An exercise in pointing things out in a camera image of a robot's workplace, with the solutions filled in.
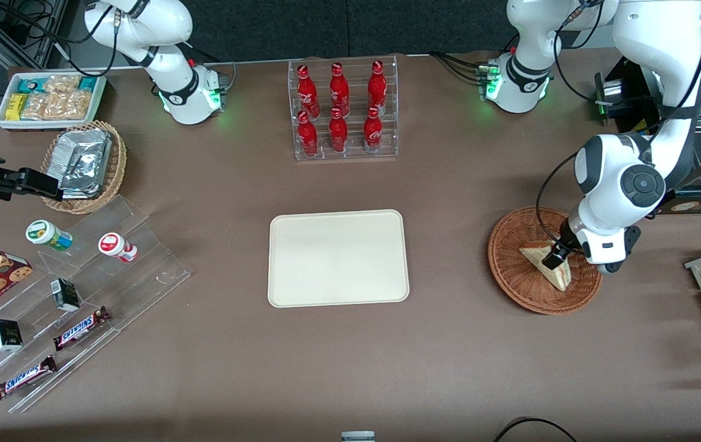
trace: aluminum foil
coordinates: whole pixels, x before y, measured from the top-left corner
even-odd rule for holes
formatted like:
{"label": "aluminum foil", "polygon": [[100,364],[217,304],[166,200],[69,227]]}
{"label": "aluminum foil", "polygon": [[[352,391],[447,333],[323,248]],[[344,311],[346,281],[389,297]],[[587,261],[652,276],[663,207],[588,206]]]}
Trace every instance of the aluminum foil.
{"label": "aluminum foil", "polygon": [[103,192],[112,137],[102,129],[65,132],[53,146],[47,174],[59,180],[64,199],[97,198]]}

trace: wicker basket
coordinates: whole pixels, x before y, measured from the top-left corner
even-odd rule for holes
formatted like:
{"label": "wicker basket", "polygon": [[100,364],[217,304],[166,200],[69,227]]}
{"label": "wicker basket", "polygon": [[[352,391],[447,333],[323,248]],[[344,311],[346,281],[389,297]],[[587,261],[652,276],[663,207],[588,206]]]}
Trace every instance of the wicker basket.
{"label": "wicker basket", "polygon": [[[542,207],[541,219],[547,229],[560,230],[566,214]],[[527,241],[549,240],[536,219],[535,207],[523,207],[505,215],[493,229],[487,257],[495,280],[517,304],[543,314],[573,313],[590,302],[601,285],[601,274],[583,257],[569,255],[571,283],[566,291],[556,289],[519,252]]]}
{"label": "wicker basket", "polygon": [[[113,145],[111,146],[110,158],[107,160],[106,180],[104,180],[103,192],[92,200],[64,200],[54,201],[48,198],[43,198],[45,204],[51,209],[59,210],[60,212],[69,212],[75,215],[84,215],[86,213],[96,212],[104,205],[109,203],[118,194],[118,189],[121,187],[121,182],[124,179],[124,167],[126,166],[126,147],[124,140],[118,136],[118,132],[110,124],[103,121],[92,121],[91,123],[75,126],[75,128],[67,129],[68,131],[87,131],[89,129],[103,129],[109,132],[113,137]],[[45,160],[42,162],[40,171],[45,173],[50,165],[50,156],[53,155],[53,148],[56,146],[56,140],[50,143],[50,149],[45,154]]]}

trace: candy bar wrapper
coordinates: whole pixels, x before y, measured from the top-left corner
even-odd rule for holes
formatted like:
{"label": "candy bar wrapper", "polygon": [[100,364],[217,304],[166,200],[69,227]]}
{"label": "candy bar wrapper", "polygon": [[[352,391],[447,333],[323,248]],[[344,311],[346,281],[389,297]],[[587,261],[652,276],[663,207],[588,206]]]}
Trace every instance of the candy bar wrapper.
{"label": "candy bar wrapper", "polygon": [[107,321],[107,319],[110,319],[110,314],[107,313],[107,310],[103,305],[99,310],[92,313],[91,316],[81,322],[78,322],[75,327],[65,331],[58,338],[54,338],[53,343],[56,344],[56,351],[61,352],[61,350],[66,349],[69,345],[78,342],[93,328]]}
{"label": "candy bar wrapper", "polygon": [[33,366],[11,380],[0,384],[0,400],[8,397],[8,395],[12,394],[12,392],[14,392],[16,389],[25,386],[25,384],[30,384],[34,380],[37,380],[46,374],[53,373],[54,371],[58,371],[56,361],[53,360],[53,356],[48,356],[44,361],[36,366]]}

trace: white tray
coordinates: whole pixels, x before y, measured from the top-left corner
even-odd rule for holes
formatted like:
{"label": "white tray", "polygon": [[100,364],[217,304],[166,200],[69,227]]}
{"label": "white tray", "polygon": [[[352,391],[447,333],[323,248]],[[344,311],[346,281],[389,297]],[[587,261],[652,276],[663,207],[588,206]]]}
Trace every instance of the white tray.
{"label": "white tray", "polygon": [[103,77],[97,78],[97,83],[95,83],[95,89],[91,93],[91,101],[89,101],[89,109],[86,112],[86,117],[83,120],[19,120],[19,121],[9,121],[5,120],[4,113],[7,106],[9,105],[9,98],[17,90],[18,84],[22,79],[41,79],[47,76],[52,76],[53,74],[63,74],[63,75],[79,75],[77,71],[39,71],[39,72],[25,72],[20,74],[15,74],[7,85],[6,92],[4,93],[4,98],[2,99],[2,104],[0,106],[0,128],[7,129],[8,131],[45,131],[47,129],[63,129],[72,128],[72,126],[78,126],[79,124],[89,123],[95,119],[97,115],[97,109],[100,106],[100,100],[103,98],[104,86],[106,86],[107,79]]}
{"label": "white tray", "polygon": [[277,308],[399,302],[410,292],[396,210],[281,215],[269,235]]}

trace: red-capped bottle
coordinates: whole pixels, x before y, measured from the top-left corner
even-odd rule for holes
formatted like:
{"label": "red-capped bottle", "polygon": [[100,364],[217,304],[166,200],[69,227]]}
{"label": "red-capped bottle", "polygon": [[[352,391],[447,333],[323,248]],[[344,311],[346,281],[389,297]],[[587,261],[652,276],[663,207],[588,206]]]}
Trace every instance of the red-capped bottle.
{"label": "red-capped bottle", "polygon": [[370,106],[367,109],[367,121],[364,122],[364,149],[367,153],[381,151],[381,133],[384,126],[378,118],[378,107]]}
{"label": "red-capped bottle", "polygon": [[296,73],[299,76],[299,99],[302,103],[302,108],[309,113],[309,117],[317,118],[320,115],[320,104],[317,103],[317,87],[309,78],[309,70],[305,65],[300,65],[296,68]]}
{"label": "red-capped bottle", "polygon": [[342,64],[331,64],[331,82],[328,84],[328,89],[331,91],[331,106],[338,107],[343,117],[347,117],[351,111],[351,88],[348,87],[348,80],[343,75]]}
{"label": "red-capped bottle", "polygon": [[384,62],[373,62],[373,76],[367,83],[367,93],[370,96],[370,106],[378,108],[378,115],[386,113],[386,77],[384,77]]}
{"label": "red-capped bottle", "polygon": [[331,108],[331,122],[328,123],[328,133],[331,134],[331,148],[336,153],[345,152],[348,141],[348,125],[343,118],[342,109],[339,106]]}
{"label": "red-capped bottle", "polygon": [[317,131],[315,125],[309,121],[309,115],[306,111],[299,111],[299,128],[296,130],[299,133],[299,142],[302,145],[302,151],[307,157],[317,156]]}

